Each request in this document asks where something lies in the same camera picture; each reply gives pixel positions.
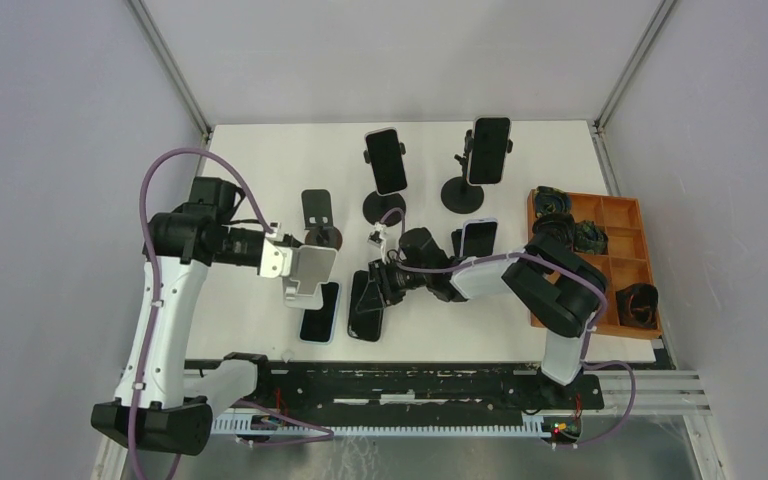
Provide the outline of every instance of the robotic arm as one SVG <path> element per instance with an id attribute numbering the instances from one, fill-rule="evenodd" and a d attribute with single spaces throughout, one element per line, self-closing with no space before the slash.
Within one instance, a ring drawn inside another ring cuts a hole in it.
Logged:
<path id="1" fill-rule="evenodd" d="M 370 282 L 358 303 L 359 311 L 396 305 L 408 290 L 423 286 L 444 302 L 513 293 L 549 330 L 540 374 L 560 387 L 570 385 L 581 374 L 587 326 L 599 307 L 599 298 L 566 276 L 552 283 L 548 274 L 553 270 L 546 264 L 573 273 L 602 293 L 608 281 L 550 235 L 538 233 L 522 250 L 509 254 L 463 259 L 449 258 L 428 229 L 414 228 L 399 238 L 399 250 L 403 260 L 369 263 Z M 534 257 L 544 261 L 529 260 Z"/>
<path id="2" fill-rule="evenodd" d="M 184 360 L 193 311 L 213 263 L 247 266 L 266 278 L 282 278 L 289 307 L 322 307 L 320 285 L 328 281 L 337 251 L 302 245 L 290 235 L 233 227 L 242 190 L 218 178 L 197 177 L 187 203 L 158 213 L 149 231 L 161 270 L 161 305 L 143 381 L 136 383 L 152 307 L 152 266 L 145 264 L 145 286 L 134 343 L 112 402 L 93 407 L 94 428 L 127 446 L 128 409 L 135 390 L 142 393 L 137 416 L 140 449 L 196 455 L 204 448 L 215 415 L 257 386 L 251 359 L 228 358 L 210 375 L 184 383 Z"/>

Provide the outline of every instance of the gray floor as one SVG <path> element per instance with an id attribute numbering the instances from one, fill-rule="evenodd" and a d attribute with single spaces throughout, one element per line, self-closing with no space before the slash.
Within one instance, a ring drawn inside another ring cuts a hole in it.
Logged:
<path id="1" fill-rule="evenodd" d="M 614 418 L 585 418 L 585 438 Z M 167 455 L 142 455 L 149 478 L 162 479 Z M 125 479 L 136 478 L 126 466 Z M 181 460 L 177 480 L 551 479 L 692 480 L 699 474 L 680 417 L 632 418 L 614 437 L 571 452 L 542 441 L 501 438 L 345 438 L 274 449 L 214 437 L 198 457 Z"/>

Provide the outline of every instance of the white table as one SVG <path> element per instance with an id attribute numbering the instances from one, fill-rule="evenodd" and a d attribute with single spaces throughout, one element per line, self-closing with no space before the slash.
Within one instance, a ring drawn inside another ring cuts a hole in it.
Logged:
<path id="1" fill-rule="evenodd" d="M 365 269 L 378 252 L 366 243 L 372 227 L 364 220 L 363 199 L 374 190 L 372 171 L 363 161 L 364 135 L 395 127 L 405 144 L 408 228 L 427 227 L 441 248 L 452 252 L 450 234 L 466 219 L 499 220 L 496 252 L 526 241 L 525 201 L 537 185 L 605 194 L 587 124 L 514 122 L 513 153 L 501 184 L 485 186 L 482 207 L 454 214 L 440 201 L 443 183 L 460 174 L 453 159 L 462 153 L 469 122 L 392 124 L 220 125 L 210 150 L 227 159 L 249 183 L 267 221 L 304 238 L 301 192 L 331 192 L 335 225 L 343 233 L 332 280 L 342 287 L 334 339 L 328 345 L 299 340 L 302 311 L 283 305 L 281 281 L 258 278 L 245 267 L 214 265 L 201 291 L 187 358 L 221 358 L 233 351 L 319 361 L 379 362 L 537 362 L 543 357 L 545 330 L 530 326 L 525 306 L 514 295 L 443 303 L 425 289 L 384 311 L 381 340 L 346 333 L 352 273 Z M 207 161 L 203 175 L 231 177 Z M 237 218 L 252 218 L 244 203 Z M 398 226 L 390 229 L 398 234 Z M 651 342 L 596 335 L 589 360 L 654 361 Z"/>

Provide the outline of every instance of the wooden organizer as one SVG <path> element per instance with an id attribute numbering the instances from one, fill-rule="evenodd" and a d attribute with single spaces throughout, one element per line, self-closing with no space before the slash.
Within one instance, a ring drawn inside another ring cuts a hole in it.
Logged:
<path id="1" fill-rule="evenodd" d="M 534 195 L 532 190 L 528 196 L 526 211 L 528 215 L 528 239 L 534 236 L 531 226 L 534 225 Z M 655 313 L 656 328 L 647 329 L 620 325 L 617 313 L 617 291 L 634 283 L 649 283 L 654 285 L 652 267 L 649 263 L 649 249 L 646 246 L 646 235 L 643 233 L 643 217 L 640 215 L 640 204 L 636 198 L 608 197 L 589 195 L 585 193 L 567 193 L 572 201 L 572 216 L 576 222 L 592 220 L 608 234 L 608 254 L 588 255 L 578 253 L 581 258 L 596 267 L 608 278 L 608 311 L 599 321 L 596 334 L 612 335 L 615 337 L 653 339 L 661 336 L 661 318 Z M 554 282 L 558 274 L 550 278 Z M 531 325 L 543 327 L 540 320 L 531 316 Z"/>

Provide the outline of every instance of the smartphone on stand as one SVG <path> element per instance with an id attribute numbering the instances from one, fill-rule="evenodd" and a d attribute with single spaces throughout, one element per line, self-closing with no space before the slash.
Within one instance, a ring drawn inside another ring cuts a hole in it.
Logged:
<path id="1" fill-rule="evenodd" d="M 358 270 L 352 276 L 352 291 L 349 294 L 349 336 L 366 342 L 377 342 L 381 338 L 381 324 L 384 310 L 359 313 L 357 305 L 369 285 L 369 272 Z"/>
<path id="2" fill-rule="evenodd" d="M 513 145 L 510 142 L 511 119 L 507 117 L 480 117 L 472 127 L 472 150 L 466 167 L 466 181 L 470 185 L 492 185 L 502 181 L 505 156 Z"/>
<path id="3" fill-rule="evenodd" d="M 390 195 L 408 188 L 402 144 L 395 128 L 366 134 L 366 151 L 375 176 L 378 195 Z"/>
<path id="4" fill-rule="evenodd" d="M 455 245 L 459 257 L 489 257 L 493 255 L 496 230 L 499 222 L 495 218 L 467 220 L 461 228 L 460 246 Z"/>
<path id="5" fill-rule="evenodd" d="M 337 322 L 337 304 L 340 300 L 340 284 L 325 283 L 322 289 L 322 308 L 305 310 L 299 339 L 310 343 L 331 343 L 334 338 L 334 324 Z"/>

